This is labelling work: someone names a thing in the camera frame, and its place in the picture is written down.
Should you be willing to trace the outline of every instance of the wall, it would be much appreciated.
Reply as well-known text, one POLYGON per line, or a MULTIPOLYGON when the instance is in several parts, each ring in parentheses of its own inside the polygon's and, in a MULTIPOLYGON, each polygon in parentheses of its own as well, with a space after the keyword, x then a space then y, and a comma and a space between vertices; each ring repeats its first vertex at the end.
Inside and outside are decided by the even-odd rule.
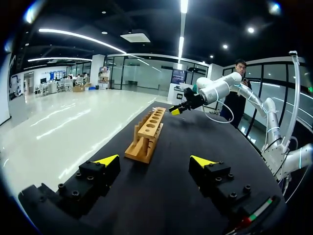
POLYGON ((8 54, 0 70, 0 125, 10 118, 8 105, 8 78, 11 54, 8 54))
POLYGON ((67 67, 66 66, 55 66, 55 67, 48 67, 48 68, 40 68, 40 69, 35 69, 35 70, 28 70, 26 72, 20 72, 15 75, 18 76, 18 78, 21 79, 22 86, 24 85, 24 74, 25 73, 30 73, 34 72, 34 79, 33 79, 33 87, 35 88, 36 86, 40 85, 40 80, 42 78, 46 78, 47 81, 50 80, 50 74, 45 72, 51 72, 51 71, 66 71, 67 67))

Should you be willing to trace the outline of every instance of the glossy floor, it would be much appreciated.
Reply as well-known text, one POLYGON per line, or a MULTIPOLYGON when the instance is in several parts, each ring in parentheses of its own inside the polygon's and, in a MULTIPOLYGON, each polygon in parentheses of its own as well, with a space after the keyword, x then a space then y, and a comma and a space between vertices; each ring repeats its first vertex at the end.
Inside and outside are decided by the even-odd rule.
POLYGON ((166 97, 117 90, 27 96, 29 118, 0 127, 1 168, 13 196, 32 184, 57 190, 154 101, 166 97))

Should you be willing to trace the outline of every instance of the black table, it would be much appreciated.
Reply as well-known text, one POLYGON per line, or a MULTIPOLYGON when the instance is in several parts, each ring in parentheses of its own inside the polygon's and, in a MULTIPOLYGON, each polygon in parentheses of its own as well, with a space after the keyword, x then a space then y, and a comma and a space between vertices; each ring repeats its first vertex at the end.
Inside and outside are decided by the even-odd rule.
POLYGON ((284 198, 258 152, 232 125, 210 121, 203 112, 185 111, 179 116, 167 112, 149 165, 124 158, 134 125, 152 107, 170 105, 151 104, 90 159, 119 154, 121 172, 108 195, 96 202, 82 222, 114 235, 221 234, 228 219, 199 192, 188 172, 190 155, 224 161, 252 189, 279 195, 282 200, 263 222, 265 228, 281 217, 284 198))

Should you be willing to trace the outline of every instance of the man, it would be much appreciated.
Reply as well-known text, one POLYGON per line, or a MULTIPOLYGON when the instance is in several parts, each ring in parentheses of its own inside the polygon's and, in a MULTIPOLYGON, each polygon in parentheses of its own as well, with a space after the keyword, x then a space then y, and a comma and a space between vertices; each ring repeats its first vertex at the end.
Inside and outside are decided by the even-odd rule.
MULTIPOLYGON (((251 83, 244 78, 244 74, 246 72, 246 62, 242 59, 237 60, 235 70, 243 77, 241 83, 251 89, 251 83)), ((234 120, 230 124, 238 128, 239 122, 244 115, 246 99, 242 95, 238 96, 236 92, 230 92, 229 95, 226 96, 224 104, 227 105, 234 113, 234 120)), ((226 120, 231 120, 232 118, 230 111, 225 106, 222 108, 221 116, 226 120)))

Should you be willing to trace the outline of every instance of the air vent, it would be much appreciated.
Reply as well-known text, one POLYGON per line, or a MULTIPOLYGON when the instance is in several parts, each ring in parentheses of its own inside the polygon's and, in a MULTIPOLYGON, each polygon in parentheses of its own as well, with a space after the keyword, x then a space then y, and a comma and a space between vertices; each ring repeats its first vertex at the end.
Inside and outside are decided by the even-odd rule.
POLYGON ((121 37, 130 43, 150 43, 149 38, 144 33, 124 34, 121 37))

